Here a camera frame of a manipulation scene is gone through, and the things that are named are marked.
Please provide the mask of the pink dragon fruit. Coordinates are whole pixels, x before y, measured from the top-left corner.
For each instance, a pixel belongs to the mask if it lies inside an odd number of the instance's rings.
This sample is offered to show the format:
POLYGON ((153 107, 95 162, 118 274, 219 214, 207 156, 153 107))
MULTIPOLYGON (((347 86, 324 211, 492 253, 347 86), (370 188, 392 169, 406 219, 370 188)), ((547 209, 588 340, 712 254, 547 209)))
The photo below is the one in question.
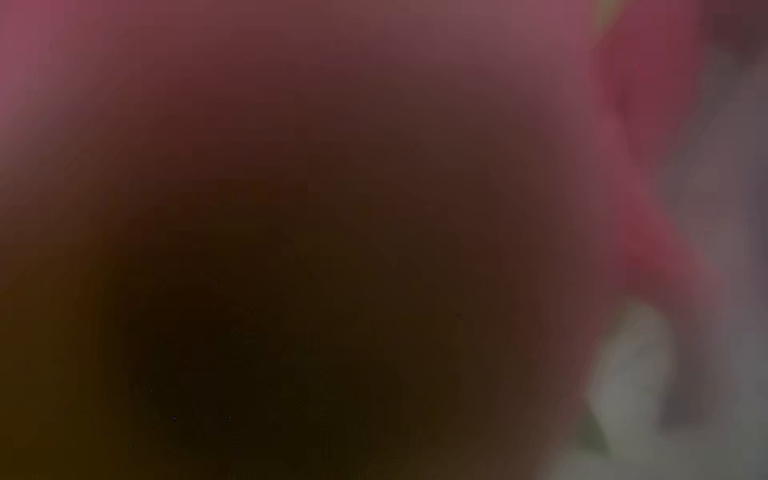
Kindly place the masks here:
POLYGON ((620 301, 706 276, 589 1, 5 1, 5 479, 536 479, 620 301))

